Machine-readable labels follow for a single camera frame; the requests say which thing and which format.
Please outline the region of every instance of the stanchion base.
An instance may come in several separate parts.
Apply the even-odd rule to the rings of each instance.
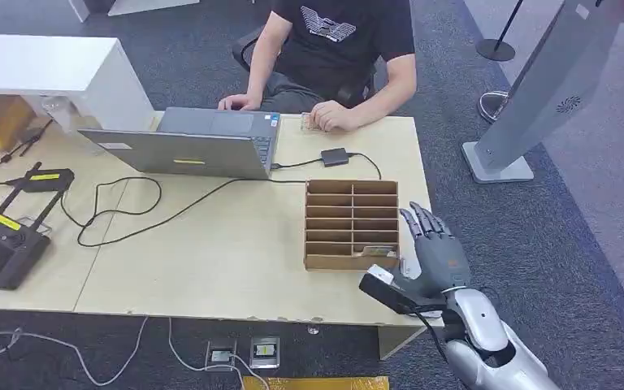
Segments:
[[[500,171],[485,168],[475,153],[477,142],[466,142],[462,146],[463,156],[472,171],[474,181],[480,184],[508,183],[511,181],[528,181],[535,178],[530,166],[523,156]]]
[[[503,91],[487,92],[479,97],[477,111],[487,122],[493,124],[499,119],[502,106],[507,102],[508,93]]]
[[[510,61],[515,57],[515,49],[505,42],[501,42],[499,49],[495,51],[494,47],[496,47],[497,42],[497,39],[483,39],[477,42],[474,47],[479,55],[492,61]]]

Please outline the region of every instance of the cardboard organizer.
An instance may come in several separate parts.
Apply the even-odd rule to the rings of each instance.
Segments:
[[[391,268],[398,256],[397,182],[307,182],[306,269],[366,271],[373,264]]]

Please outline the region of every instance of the hand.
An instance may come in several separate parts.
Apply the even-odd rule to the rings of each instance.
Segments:
[[[248,94],[226,96],[219,102],[219,110],[244,110],[254,111],[262,104],[261,97]]]
[[[355,130],[360,127],[352,110],[333,100],[314,106],[310,114],[312,120],[325,132],[333,129]]]
[[[470,266],[461,242],[441,218],[414,201],[410,208],[415,216],[406,209],[401,209],[401,215],[415,241],[415,254],[422,269],[418,277],[422,296],[439,296],[446,289],[467,286]]]

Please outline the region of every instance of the dark carpet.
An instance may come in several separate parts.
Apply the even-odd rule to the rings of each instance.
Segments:
[[[204,1],[172,10],[63,24],[43,10],[0,0],[0,33],[119,37],[149,98],[167,106],[214,106],[245,90],[246,74],[230,42],[262,24],[267,5]],[[624,292],[573,198],[542,146],[526,157],[535,171],[524,184],[475,184],[460,144],[486,131],[475,102],[508,85],[499,67],[479,57],[481,37],[461,0],[414,1],[419,91],[399,115],[415,118],[434,211],[461,237],[475,284],[497,291],[502,318],[547,365],[564,389],[624,389]],[[0,329],[24,327],[83,348],[90,370],[107,379],[132,351],[141,318],[0,312]],[[201,365],[206,340],[234,336],[283,338],[279,376],[389,375],[394,389],[459,388],[422,337],[387,362],[377,362],[372,327],[306,326],[181,319],[175,345]],[[70,350],[22,340],[0,356],[0,389],[93,388]],[[153,318],[136,360],[108,388],[236,388],[231,375],[185,370],[171,356],[167,321]]]

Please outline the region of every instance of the graphic print on shirt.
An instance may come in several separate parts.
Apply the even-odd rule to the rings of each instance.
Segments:
[[[343,41],[355,32],[356,27],[348,23],[337,23],[328,18],[322,18],[317,11],[301,6],[300,11],[305,19],[305,25],[310,33],[326,37],[334,42]]]

